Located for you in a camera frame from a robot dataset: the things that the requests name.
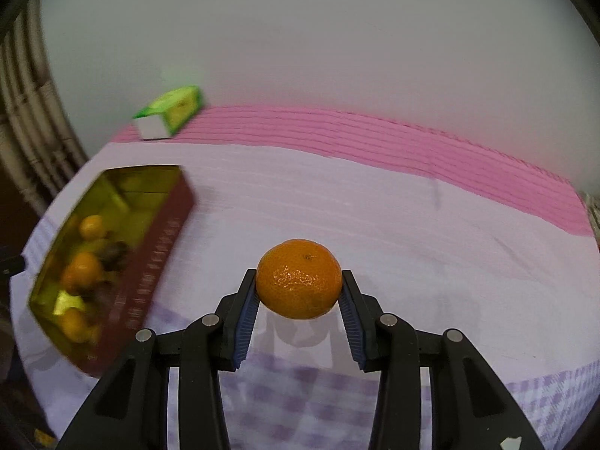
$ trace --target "white tablecloth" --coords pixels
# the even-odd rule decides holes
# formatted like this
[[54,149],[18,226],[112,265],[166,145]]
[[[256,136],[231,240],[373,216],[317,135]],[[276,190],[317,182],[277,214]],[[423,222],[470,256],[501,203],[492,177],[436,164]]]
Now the white tablecloth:
[[[236,141],[244,143],[238,137],[229,144],[108,144],[38,224],[25,247],[28,268],[11,281],[11,309],[26,372],[58,435],[95,380],[57,352],[26,307],[37,268],[104,169],[180,164],[197,206],[161,278],[149,327],[178,329],[213,311],[271,246],[312,239],[352,269],[361,290],[385,311],[420,330],[461,329],[509,386],[544,445],[568,441],[600,392],[600,279],[593,237],[557,226],[564,217],[560,201],[548,200],[544,219],[435,172],[407,174],[335,153]],[[455,160],[440,150],[433,155],[438,163]],[[497,157],[499,164],[514,160]],[[539,171],[530,174],[527,180],[541,181]],[[546,189],[558,184],[543,177]],[[530,199],[539,197],[532,192]],[[551,222],[552,215],[559,219]],[[352,361],[337,307],[316,320],[292,321],[261,306],[248,360],[224,374],[221,385],[232,448],[367,448],[377,380]],[[425,448],[430,404],[425,391]],[[176,445],[174,403],[171,411]]]

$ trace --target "table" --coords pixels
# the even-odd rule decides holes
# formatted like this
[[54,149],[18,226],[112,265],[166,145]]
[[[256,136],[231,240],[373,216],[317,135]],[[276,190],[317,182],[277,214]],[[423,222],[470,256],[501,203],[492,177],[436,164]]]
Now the table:
[[[384,310],[417,329],[464,331],[546,448],[564,445],[598,397],[598,248],[566,180],[416,126],[231,106],[163,141],[140,142],[125,128],[59,194],[25,247],[28,268],[11,281],[15,336],[58,435],[95,379],[53,348],[27,297],[82,192],[106,168],[139,164],[181,164],[197,197],[146,321],[157,332],[213,311],[266,250],[303,237],[326,245]],[[292,321],[261,306],[248,359],[221,377],[232,448],[367,448],[374,377],[352,361],[337,307]],[[176,445],[175,377],[170,387]]]

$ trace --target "mandarin orange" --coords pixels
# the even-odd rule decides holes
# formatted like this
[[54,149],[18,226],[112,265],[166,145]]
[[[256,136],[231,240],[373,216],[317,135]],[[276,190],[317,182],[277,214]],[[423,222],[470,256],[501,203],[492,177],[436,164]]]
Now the mandarin orange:
[[69,308],[61,316],[61,329],[74,343],[85,343],[89,339],[89,326],[85,313],[77,308]]
[[62,288],[68,294],[71,294],[71,296],[75,296],[77,293],[77,281],[75,277],[75,270],[73,269],[73,266],[69,264],[62,271],[60,283]]
[[294,238],[260,259],[256,292],[272,311],[295,320],[327,313],[341,291],[341,268],[333,254],[311,240]]
[[79,252],[69,268],[73,269],[75,284],[81,288],[91,287],[102,275],[102,264],[92,252]]
[[97,240],[106,236],[104,221],[99,214],[90,214],[79,224],[79,234],[83,240]]

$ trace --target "green box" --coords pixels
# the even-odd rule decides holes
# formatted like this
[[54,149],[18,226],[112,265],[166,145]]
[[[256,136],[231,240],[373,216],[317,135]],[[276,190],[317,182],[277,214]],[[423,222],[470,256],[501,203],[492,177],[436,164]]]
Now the green box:
[[175,135],[199,110],[204,98],[198,86],[183,86],[168,91],[133,117],[144,140]]

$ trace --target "pink stripe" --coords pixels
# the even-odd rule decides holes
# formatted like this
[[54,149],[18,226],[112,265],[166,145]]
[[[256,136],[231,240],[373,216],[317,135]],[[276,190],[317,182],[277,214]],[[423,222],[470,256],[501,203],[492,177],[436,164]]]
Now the pink stripe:
[[[112,139],[139,140],[132,125]],[[539,216],[569,233],[592,235],[585,208],[566,179],[439,130],[338,111],[218,106],[167,140],[284,147],[432,177]]]

